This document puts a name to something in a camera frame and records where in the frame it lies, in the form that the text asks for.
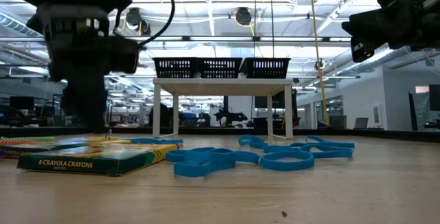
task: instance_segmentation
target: cardboard box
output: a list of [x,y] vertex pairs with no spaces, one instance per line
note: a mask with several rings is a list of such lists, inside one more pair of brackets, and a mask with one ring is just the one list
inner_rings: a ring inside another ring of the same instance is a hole
[[60,139],[54,142],[30,142],[24,144],[5,144],[0,146],[2,157],[18,159],[20,155],[29,155],[45,151],[60,150],[66,148],[77,148],[81,146],[91,146],[96,144],[108,144],[112,142],[122,142],[121,140],[100,140],[90,141],[83,137]]
[[18,168],[121,176],[165,159],[178,144],[105,144],[22,155]]

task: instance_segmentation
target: black machine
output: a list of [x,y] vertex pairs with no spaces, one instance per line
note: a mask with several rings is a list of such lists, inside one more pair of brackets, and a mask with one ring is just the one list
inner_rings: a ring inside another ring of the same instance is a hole
[[219,112],[215,113],[214,116],[215,116],[215,119],[220,122],[221,126],[222,126],[221,118],[226,117],[226,123],[224,125],[225,127],[231,127],[233,121],[242,122],[242,121],[248,120],[248,117],[246,117],[246,115],[242,112],[231,113],[228,110],[225,110],[223,108],[220,108]]
[[[171,0],[170,17],[165,26],[141,43],[123,38],[116,31],[122,11],[133,0],[24,1],[37,7],[36,14],[26,25],[45,37],[51,58],[50,79],[68,81],[62,99],[65,113],[81,116],[94,132],[105,131],[103,113],[107,107],[107,92],[104,76],[111,71],[135,73],[140,50],[171,24],[174,0]],[[113,10],[118,12],[113,34],[110,34],[107,16]],[[130,11],[127,19],[132,21],[135,10]],[[143,34],[149,32],[146,24],[144,29]]]
[[342,28],[353,36],[353,61],[360,63],[388,43],[412,51],[440,47],[440,0],[377,0],[381,8],[350,16]]

